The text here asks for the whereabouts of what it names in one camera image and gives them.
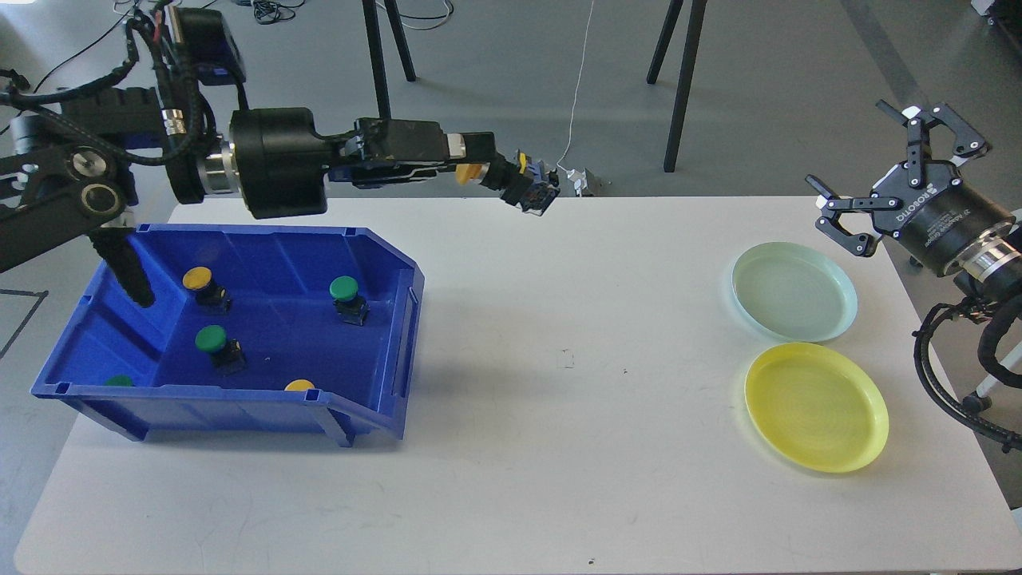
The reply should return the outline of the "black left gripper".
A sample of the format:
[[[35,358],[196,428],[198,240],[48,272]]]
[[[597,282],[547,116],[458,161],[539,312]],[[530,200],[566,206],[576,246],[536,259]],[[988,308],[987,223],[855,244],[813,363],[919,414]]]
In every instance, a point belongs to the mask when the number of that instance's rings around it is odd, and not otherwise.
[[[355,161],[340,160],[350,140]],[[325,212],[328,173],[330,182],[379,189],[499,156],[492,133],[446,133],[436,121],[357,119],[354,131],[322,135],[307,108],[240,109],[226,137],[194,147],[165,173],[180,204],[239,192],[252,217],[271,219]]]

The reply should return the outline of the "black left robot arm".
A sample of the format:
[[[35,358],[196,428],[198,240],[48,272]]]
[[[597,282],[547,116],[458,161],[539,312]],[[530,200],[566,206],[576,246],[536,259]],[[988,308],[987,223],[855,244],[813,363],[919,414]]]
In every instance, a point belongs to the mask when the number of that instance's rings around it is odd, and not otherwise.
[[[137,305],[156,295],[125,222],[138,204],[132,167],[164,167],[182,204],[238,193],[258,219],[317,215],[325,183],[369,189],[456,173],[504,200],[521,189],[490,133],[448,133],[434,121],[357,119],[317,131],[306,108],[252,108],[246,69],[224,16],[156,1],[121,19],[125,58],[105,76],[30,93],[4,69],[2,105],[17,109],[14,154],[2,160],[2,270],[86,236]]]

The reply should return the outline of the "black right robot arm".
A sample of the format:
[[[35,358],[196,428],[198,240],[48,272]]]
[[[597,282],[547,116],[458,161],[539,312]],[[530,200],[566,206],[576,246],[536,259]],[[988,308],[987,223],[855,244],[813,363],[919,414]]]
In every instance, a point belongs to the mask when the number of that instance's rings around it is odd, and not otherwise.
[[[964,318],[981,325],[976,360],[987,379],[1019,389],[1014,357],[997,356],[1001,339],[1020,321],[1020,223],[965,182],[961,167],[990,144],[948,103],[930,108],[877,108],[905,130],[905,159],[876,183],[868,196],[839,196],[820,178],[806,176],[818,194],[815,228],[855,257],[872,257],[883,239],[901,245],[917,266],[950,277],[961,301],[935,304],[913,333],[913,364],[927,395],[950,418],[1000,445],[1021,448],[1020,433],[983,416],[992,406],[989,388],[956,398],[936,375],[931,342],[943,323]]]

